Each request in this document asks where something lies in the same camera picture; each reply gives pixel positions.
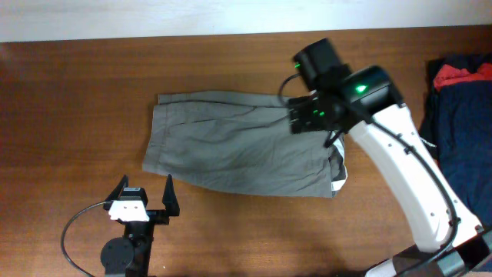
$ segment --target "red cloth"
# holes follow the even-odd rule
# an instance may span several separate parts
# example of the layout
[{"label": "red cloth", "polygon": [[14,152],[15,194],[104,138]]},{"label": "red cloth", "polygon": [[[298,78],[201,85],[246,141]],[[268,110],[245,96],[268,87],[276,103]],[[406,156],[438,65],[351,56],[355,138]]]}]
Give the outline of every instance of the red cloth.
[{"label": "red cloth", "polygon": [[461,82],[473,81],[492,81],[492,64],[482,64],[477,73],[469,73],[466,69],[457,69],[450,65],[443,65],[434,78],[434,87],[438,92],[448,85],[455,85]]}]

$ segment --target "white casing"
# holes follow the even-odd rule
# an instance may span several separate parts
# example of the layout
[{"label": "white casing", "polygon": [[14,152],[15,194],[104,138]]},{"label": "white casing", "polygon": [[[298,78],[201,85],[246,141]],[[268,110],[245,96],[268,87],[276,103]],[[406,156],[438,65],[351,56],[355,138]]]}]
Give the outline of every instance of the white casing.
[{"label": "white casing", "polygon": [[109,215],[111,220],[120,219],[123,222],[147,222],[150,219],[141,200],[113,201],[109,209]]},{"label": "white casing", "polygon": [[[406,106],[392,105],[373,118],[395,134],[401,134],[405,142],[415,147],[444,185],[461,219],[453,247],[474,237],[477,234],[475,227],[481,226],[480,221],[456,196],[424,147],[410,110]],[[359,122],[349,134],[371,157],[390,186],[407,217],[415,245],[422,252],[437,251],[450,235],[450,215],[442,194],[425,168],[412,154],[407,155],[400,143],[374,125]]]}]

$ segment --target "folded cloth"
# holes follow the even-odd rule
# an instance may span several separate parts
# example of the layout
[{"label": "folded cloth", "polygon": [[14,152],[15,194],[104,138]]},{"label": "folded cloth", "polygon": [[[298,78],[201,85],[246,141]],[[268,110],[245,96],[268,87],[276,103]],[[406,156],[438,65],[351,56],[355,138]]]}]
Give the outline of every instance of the folded cloth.
[{"label": "folded cloth", "polygon": [[143,169],[219,192],[330,198],[347,169],[343,138],[325,149],[326,137],[292,135],[273,95],[159,95]]}]

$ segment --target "wood grain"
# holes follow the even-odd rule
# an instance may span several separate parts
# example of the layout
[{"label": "wood grain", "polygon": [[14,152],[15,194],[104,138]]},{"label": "wood grain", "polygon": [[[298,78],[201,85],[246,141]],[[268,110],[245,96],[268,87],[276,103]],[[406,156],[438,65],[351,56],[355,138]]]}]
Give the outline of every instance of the wood grain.
[{"label": "wood grain", "polygon": [[[161,207],[165,177],[141,163],[161,93],[276,92],[291,56],[329,37],[354,70],[386,68],[418,124],[425,63],[489,52],[492,28],[409,28],[264,35],[122,38],[0,45],[0,268],[5,276],[78,276],[59,236],[77,211],[128,174]],[[304,95],[298,81],[289,95]],[[229,195],[176,182],[181,216],[155,230],[150,273],[310,275],[364,269],[412,245],[403,212],[350,139],[335,199]],[[69,230],[72,258],[103,275],[101,247],[123,228],[102,210]]]}]

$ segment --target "green light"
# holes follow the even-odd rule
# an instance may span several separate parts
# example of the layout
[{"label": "green light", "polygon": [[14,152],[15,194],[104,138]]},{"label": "green light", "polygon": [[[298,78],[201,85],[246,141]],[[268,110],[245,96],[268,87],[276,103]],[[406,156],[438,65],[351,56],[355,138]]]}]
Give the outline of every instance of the green light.
[{"label": "green light", "polygon": [[355,90],[359,93],[362,93],[364,92],[364,90],[366,90],[367,86],[366,85],[359,85],[357,88],[355,88]]}]

